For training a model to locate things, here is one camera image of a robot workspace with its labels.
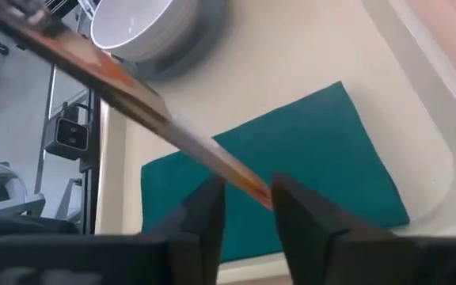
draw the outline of white bowl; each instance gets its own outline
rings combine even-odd
[[[191,31],[199,0],[102,0],[91,24],[101,49],[131,61],[170,53]]]
[[[147,51],[137,55],[133,60],[156,59],[176,50],[177,46],[191,34],[198,18],[197,11],[197,6],[194,5],[184,8],[183,13],[177,17],[177,21],[170,23],[166,30],[156,35]]]

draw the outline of green towel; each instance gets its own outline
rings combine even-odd
[[[289,173],[368,222],[384,227],[409,223],[395,184],[340,82],[215,140],[267,182],[276,171]],[[182,152],[143,166],[143,230],[155,226],[209,175]],[[222,261],[279,251],[273,213],[228,184]]]

